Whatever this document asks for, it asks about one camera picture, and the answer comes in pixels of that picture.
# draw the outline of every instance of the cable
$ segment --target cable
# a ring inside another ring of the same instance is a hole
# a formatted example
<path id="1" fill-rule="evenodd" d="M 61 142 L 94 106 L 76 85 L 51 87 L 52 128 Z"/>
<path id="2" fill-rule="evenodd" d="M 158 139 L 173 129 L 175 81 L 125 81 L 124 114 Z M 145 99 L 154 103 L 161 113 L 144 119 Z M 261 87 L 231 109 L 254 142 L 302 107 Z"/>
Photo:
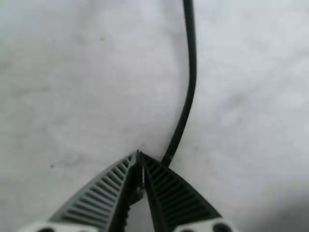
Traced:
<path id="1" fill-rule="evenodd" d="M 194 24 L 194 8 L 193 0 L 183 0 L 183 10 L 185 17 L 185 25 L 187 32 L 188 54 L 189 54 L 189 86 L 187 91 L 187 97 L 183 106 L 182 114 L 179 118 L 176 130 L 169 143 L 169 147 L 166 150 L 165 155 L 161 161 L 162 164 L 169 166 L 180 143 L 183 135 L 185 125 L 187 123 L 193 97 L 195 86 L 197 82 L 197 48 L 195 38 L 195 24 Z"/>

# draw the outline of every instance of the ribbed grip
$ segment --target ribbed grip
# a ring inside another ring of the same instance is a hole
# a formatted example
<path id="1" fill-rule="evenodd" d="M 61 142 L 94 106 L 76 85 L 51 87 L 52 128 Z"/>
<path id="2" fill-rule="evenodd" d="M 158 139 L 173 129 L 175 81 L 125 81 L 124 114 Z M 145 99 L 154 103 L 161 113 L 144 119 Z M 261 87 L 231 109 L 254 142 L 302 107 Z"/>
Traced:
<path id="1" fill-rule="evenodd" d="M 91 225 L 100 231 L 124 231 L 134 190 L 137 156 L 130 155 L 100 173 L 66 202 L 53 222 Z"/>
<path id="2" fill-rule="evenodd" d="M 220 217 L 186 181 L 155 159 L 141 155 L 145 188 L 154 229 L 171 232 L 176 226 Z"/>

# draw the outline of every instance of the white surface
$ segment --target white surface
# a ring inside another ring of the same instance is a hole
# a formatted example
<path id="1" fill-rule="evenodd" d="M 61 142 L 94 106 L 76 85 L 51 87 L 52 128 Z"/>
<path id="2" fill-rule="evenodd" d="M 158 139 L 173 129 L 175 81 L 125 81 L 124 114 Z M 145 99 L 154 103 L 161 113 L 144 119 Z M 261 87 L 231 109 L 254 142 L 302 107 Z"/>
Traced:
<path id="1" fill-rule="evenodd" d="M 197 91 L 171 168 L 240 231 L 307 231 L 309 2 L 195 9 Z M 162 157 L 188 80 L 181 2 L 2 0 L 0 78 L 0 230 L 13 232 L 130 152 Z M 138 209 L 129 231 L 151 228 Z"/>

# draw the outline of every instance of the screw hole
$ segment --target screw hole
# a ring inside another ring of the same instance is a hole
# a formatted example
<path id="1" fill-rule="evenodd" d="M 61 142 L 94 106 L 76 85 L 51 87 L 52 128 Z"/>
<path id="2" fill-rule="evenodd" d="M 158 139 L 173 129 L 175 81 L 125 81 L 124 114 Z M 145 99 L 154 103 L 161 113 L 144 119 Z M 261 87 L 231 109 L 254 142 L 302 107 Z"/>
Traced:
<path id="1" fill-rule="evenodd" d="M 40 229 L 38 232 L 55 232 L 55 230 L 50 227 L 45 227 L 43 229 Z"/>
<path id="2" fill-rule="evenodd" d="M 215 224 L 212 230 L 214 232 L 232 232 L 232 229 L 223 223 Z"/>

